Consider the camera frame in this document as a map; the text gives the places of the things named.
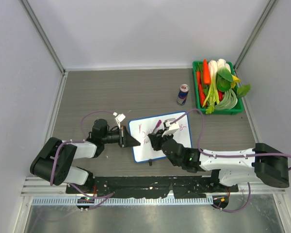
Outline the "blue framed whiteboard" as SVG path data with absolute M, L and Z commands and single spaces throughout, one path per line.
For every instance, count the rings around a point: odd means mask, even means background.
M 165 158 L 166 156 L 162 151 L 154 151 L 148 134 L 153 132 L 158 121 L 164 122 L 167 119 L 177 119 L 184 112 L 174 112 L 165 115 L 149 116 L 144 118 L 133 119 L 129 121 L 129 133 L 132 137 L 138 140 L 141 145 L 132 148 L 134 160 L 137 163 L 147 162 L 149 160 L 157 160 Z M 185 147 L 192 146 L 191 132 L 189 117 L 185 116 L 178 121 L 180 129 L 174 133 L 174 139 L 183 144 Z

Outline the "magenta capped marker pen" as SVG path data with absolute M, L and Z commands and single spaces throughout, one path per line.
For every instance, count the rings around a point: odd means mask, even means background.
M 157 124 L 156 124 L 155 128 L 153 129 L 152 133 L 155 133 L 155 132 L 156 132 L 156 130 L 160 127 L 161 123 L 162 123 L 161 120 L 159 120 L 159 121 L 157 122 Z

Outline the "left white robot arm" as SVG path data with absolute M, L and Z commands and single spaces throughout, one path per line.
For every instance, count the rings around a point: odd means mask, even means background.
M 90 193 L 94 187 L 92 172 L 72 163 L 81 158 L 97 158 L 106 144 L 118 144 L 121 148 L 140 146 L 126 126 L 109 128 L 104 119 L 97 119 L 92 130 L 84 141 L 62 141 L 56 137 L 48 139 L 30 166 L 30 173 L 53 185 L 72 183 L 84 194 Z

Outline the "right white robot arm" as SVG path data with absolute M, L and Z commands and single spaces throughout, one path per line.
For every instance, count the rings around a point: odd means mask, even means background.
M 265 143 L 241 151 L 210 151 L 186 148 L 173 135 L 164 135 L 164 130 L 148 137 L 153 150 L 162 151 L 172 165 L 190 173 L 211 171 L 209 185 L 213 191 L 250 182 L 275 188 L 290 186 L 287 157 Z

